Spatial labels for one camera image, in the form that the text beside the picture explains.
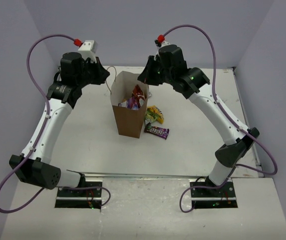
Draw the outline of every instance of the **robotic arm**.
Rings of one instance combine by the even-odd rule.
[[[255,127],[249,129],[237,119],[219,96],[215,101],[208,77],[197,67],[187,67],[181,48],[164,39],[156,40],[155,43],[158,53],[156,56],[149,56],[147,65],[138,80],[154,86],[163,83],[171,84],[175,91],[183,94],[211,121],[221,135],[224,145],[215,152],[217,162],[205,183],[208,186],[219,186],[230,176],[235,164],[253,144],[253,140],[240,129],[247,131],[254,138],[259,136],[259,131]],[[220,102],[230,117],[238,123],[239,129],[230,123],[217,102]]]
[[[95,52],[95,41],[87,40],[80,46],[78,52],[68,52],[61,58],[60,79],[55,77],[47,93],[50,112],[47,112],[45,106],[29,143],[19,156],[12,155],[9,161],[14,169],[33,150],[28,160],[16,171],[20,181],[46,189],[84,187],[83,174],[60,169],[50,165],[50,162],[61,128],[81,97],[82,88],[89,84],[103,84],[109,76],[109,72],[103,68]],[[45,119],[48,119],[47,124],[37,145],[33,147]]]

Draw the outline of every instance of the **table top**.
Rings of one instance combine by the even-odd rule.
[[[142,67],[117,66],[117,72],[141,73]],[[212,79],[212,69],[202,69]],[[108,83],[114,79],[114,70]],[[75,109],[67,118],[53,151],[51,164],[62,169],[91,173],[208,175],[215,162],[214,152],[223,141],[204,114],[172,86],[150,86],[153,96],[148,105],[158,106],[169,128],[167,140],[143,132],[139,139],[118,135],[110,93],[105,85],[83,89]],[[233,71],[217,70],[217,92],[244,122]],[[241,163],[255,167],[249,151]],[[257,177],[257,173],[238,168],[234,177]]]
[[[181,180],[104,179],[112,198],[98,209],[54,208],[56,190],[43,191],[7,217],[2,240],[286,240],[286,221],[271,178],[234,178],[238,208],[182,213]],[[20,182],[11,208],[39,188]],[[190,193],[183,208],[191,207]]]

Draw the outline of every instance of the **brown paper bag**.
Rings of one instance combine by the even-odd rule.
[[[137,80],[139,74],[127,71],[120,72],[111,87],[111,104],[114,111],[116,125],[119,135],[139,138],[144,124],[147,109],[148,85]],[[145,95],[145,103],[138,110],[131,110],[126,107],[118,106],[124,99],[132,96],[132,91],[139,85]]]

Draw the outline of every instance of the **purple cable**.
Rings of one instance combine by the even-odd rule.
[[[79,190],[79,191],[85,191],[85,190],[95,190],[95,189],[103,189],[103,190],[105,190],[107,193],[108,193],[108,199],[106,200],[106,202],[104,202],[103,204],[101,204],[101,207],[102,206],[104,206],[104,205],[106,205],[108,202],[109,202],[109,200],[111,199],[111,192],[107,189],[107,188],[105,188],[105,187],[103,187],[103,186],[87,186],[87,187],[68,187],[68,186],[66,186],[66,187],[64,187],[63,189],[67,189],[67,190]]]
[[[213,98],[214,100],[216,101],[218,107],[221,109],[222,113],[226,116],[226,118],[237,128],[239,129],[239,125],[230,117],[230,115],[228,115],[228,113],[225,111],[224,107],[221,105],[221,103],[217,102],[217,96],[216,96],[216,90],[215,90],[215,83],[216,83],[216,54],[215,54],[215,50],[214,50],[214,45],[213,45],[213,42],[212,40],[210,39],[210,37],[208,36],[208,34],[201,28],[197,27],[197,26],[194,26],[194,25],[190,25],[190,24],[183,24],[183,25],[178,25],[178,26],[175,26],[173,28],[171,28],[170,30],[168,30],[163,36],[165,37],[166,35],[168,35],[170,32],[174,31],[175,29],[179,29],[179,28],[193,28],[193,29],[196,29],[196,30],[199,30],[201,33],[204,34],[204,36],[207,38],[210,46],[211,46],[211,49],[212,49],[212,53],[213,53],[213,83],[212,83],[212,94],[213,94]],[[236,164],[235,166],[236,167],[244,167],[244,168],[247,168],[247,169],[251,169],[253,171],[256,171],[256,172],[259,172],[261,174],[266,174],[266,175],[275,175],[277,173],[277,170],[278,170],[278,167],[277,167],[277,163],[273,157],[273,155],[271,154],[271,152],[266,148],[266,146],[264,146],[260,141],[258,141],[256,138],[254,138],[251,134],[249,134],[247,131],[243,130],[243,129],[239,129],[239,131],[241,131],[242,133],[244,133],[245,135],[247,135],[249,138],[251,138],[255,143],[257,143],[266,153],[267,155],[270,157],[270,159],[272,160],[272,163],[273,163],[273,166],[274,166],[274,171],[273,172],[265,172],[265,171],[262,171],[262,170],[259,170],[259,169],[256,169],[256,168],[252,168],[251,166],[247,166],[247,165],[244,165],[244,164]],[[190,210],[188,211],[184,211],[182,209],[182,199],[183,199],[183,196],[185,195],[185,193],[189,190],[191,190],[192,188],[201,188],[201,189],[219,189],[221,188],[228,180],[228,178],[219,186],[215,186],[215,187],[209,187],[209,186],[194,186],[194,187],[189,187],[188,189],[186,189],[183,194],[181,195],[181,198],[180,198],[180,201],[179,201],[179,207],[181,209],[181,211],[183,213],[189,213],[190,211],[192,211],[194,208],[191,208]]]
[[[37,44],[39,44],[40,42],[42,42],[43,40],[45,39],[49,39],[49,38],[53,38],[53,37],[63,37],[63,38],[67,38],[67,39],[70,39],[72,41],[75,41],[75,39],[73,39],[72,37],[70,36],[67,36],[67,35],[63,35],[63,34],[53,34],[53,35],[48,35],[48,36],[45,36],[45,37],[42,37],[41,39],[39,39],[37,42],[35,42],[31,48],[29,49],[28,51],[28,54],[27,54],[27,60],[26,60],[26,64],[27,64],[27,71],[28,71],[28,74],[31,78],[31,80],[33,81],[33,84],[35,85],[35,87],[38,89],[38,91],[42,94],[42,96],[44,97],[45,101],[46,101],[46,109],[47,109],[47,113],[49,114],[50,113],[50,105],[49,105],[49,101],[46,97],[46,94],[43,92],[43,90],[40,88],[40,86],[37,84],[36,80],[34,79],[33,75],[32,75],[32,72],[31,72],[31,67],[30,67],[30,58],[31,58],[31,54],[32,54],[32,51],[33,49],[36,47]],[[34,144],[33,144],[33,148],[36,147],[39,139],[41,138],[42,136],[42,133],[45,129],[45,126],[46,126],[46,123],[47,123],[47,120],[48,118],[45,118],[44,122],[43,122],[43,125],[36,137],[36,140],[34,141]],[[17,172],[17,170],[28,160],[28,158],[31,156],[31,154],[33,153],[33,150],[30,150],[30,152],[26,155],[26,157],[21,161],[20,164],[18,164],[13,170],[11,170],[11,172],[1,181],[0,183],[0,192],[3,188],[3,186],[5,185],[5,183],[7,182],[7,180],[15,173]],[[25,203],[24,205],[16,208],[16,209],[11,209],[11,210],[5,210],[5,209],[2,209],[0,207],[0,212],[1,213],[4,213],[4,214],[10,214],[10,213],[14,213],[14,212],[17,212],[21,209],[23,209],[24,207],[26,207],[28,204],[30,204],[42,191],[44,190],[44,188],[41,188],[27,203]]]

